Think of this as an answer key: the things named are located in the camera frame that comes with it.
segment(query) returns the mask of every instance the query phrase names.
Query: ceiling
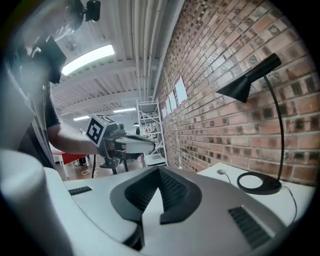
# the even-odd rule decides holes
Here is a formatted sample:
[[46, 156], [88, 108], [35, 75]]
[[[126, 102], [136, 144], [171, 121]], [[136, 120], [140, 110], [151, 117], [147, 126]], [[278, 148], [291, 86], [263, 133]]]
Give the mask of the ceiling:
[[[67, 57], [66, 64], [109, 44], [115, 54], [85, 65], [68, 76], [61, 75], [60, 83], [52, 85], [54, 106], [64, 120], [94, 113], [113, 115], [113, 110], [135, 107], [137, 100], [152, 100], [184, 2], [100, 1], [98, 22], [83, 22], [74, 34], [63, 37], [57, 43]], [[138, 15], [135, 15], [136, 4]], [[137, 112], [125, 112], [113, 115], [113, 118], [123, 123], [123, 120], [136, 119]]]

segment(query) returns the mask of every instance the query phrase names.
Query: white desk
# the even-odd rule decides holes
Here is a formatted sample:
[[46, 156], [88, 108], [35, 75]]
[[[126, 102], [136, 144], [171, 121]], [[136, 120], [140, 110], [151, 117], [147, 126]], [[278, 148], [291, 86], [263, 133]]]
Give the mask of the white desk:
[[[203, 171], [200, 171], [198, 174], [229, 183], [227, 176], [224, 174], [218, 174], [218, 170], [224, 170], [229, 176], [231, 184], [237, 188], [238, 177], [247, 172], [245, 170], [241, 170], [220, 162]], [[316, 188], [285, 181], [281, 181], [281, 183], [282, 186], [288, 187], [294, 196], [297, 205], [297, 214], [295, 220], [297, 220], [305, 213]], [[274, 214], [276, 214], [286, 226], [290, 225], [292, 222], [295, 215], [295, 204], [286, 188], [282, 188], [278, 193], [271, 195], [248, 195], [273, 211]]]

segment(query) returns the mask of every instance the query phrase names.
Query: ceiling pipe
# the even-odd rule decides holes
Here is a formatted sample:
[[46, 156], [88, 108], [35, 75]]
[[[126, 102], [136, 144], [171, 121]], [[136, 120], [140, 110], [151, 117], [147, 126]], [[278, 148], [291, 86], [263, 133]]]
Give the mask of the ceiling pipe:
[[170, 43], [170, 40], [171, 40], [171, 36], [172, 36], [172, 34], [174, 32], [174, 29], [175, 29], [177, 20], [179, 18], [179, 14], [181, 12], [181, 9], [182, 9], [182, 7], [184, 5], [184, 2], [185, 2], [185, 0], [172, 1], [173, 6], [171, 6], [171, 9], [174, 10], [174, 12], [173, 12], [173, 14], [171, 16], [171, 20], [169, 21], [169, 27], [167, 28], [167, 34], [166, 34], [166, 38], [165, 38], [164, 44], [163, 44], [160, 63], [159, 63], [159, 66], [158, 66], [158, 70], [157, 70], [156, 77], [155, 77], [155, 82], [154, 82], [154, 89], [153, 89], [153, 94], [152, 94], [152, 99], [151, 99], [152, 101], [156, 97], [156, 92], [157, 92], [157, 88], [158, 88], [158, 85], [159, 85], [159, 78], [160, 78], [161, 71], [162, 71], [162, 68], [163, 68], [163, 65], [164, 65], [164, 61], [165, 61], [165, 57], [166, 57], [167, 50], [168, 50], [168, 47], [169, 47], [169, 43]]
[[158, 2], [158, 6], [156, 8], [156, 14], [155, 14], [155, 18], [154, 18], [152, 36], [151, 36], [150, 54], [149, 54], [149, 63], [148, 63], [148, 73], [147, 73], [147, 80], [146, 80], [146, 82], [147, 82], [147, 90], [146, 90], [146, 99], [147, 99], [147, 101], [149, 99], [149, 90], [150, 90], [150, 83], [151, 83], [151, 63], [152, 63], [153, 53], [154, 53], [156, 30], [157, 30], [160, 11], [161, 11], [163, 2], [164, 2], [163, 0], [159, 0], [159, 2]]
[[144, 38], [143, 38], [143, 93], [144, 100], [147, 99], [147, 90], [146, 90], [146, 82], [148, 78], [147, 74], [147, 51], [149, 46], [149, 31], [150, 31], [150, 23], [151, 23], [151, 14], [152, 7], [154, 5], [154, 0], [148, 0], [148, 4], [146, 6], [146, 14], [145, 14], [145, 23], [144, 23]]
[[139, 65], [139, 8], [140, 8], [140, 0], [135, 0], [134, 3], [134, 51], [135, 51], [135, 64], [136, 64], [136, 82], [138, 84], [140, 100], [141, 97], [141, 73], [140, 73], [140, 65]]

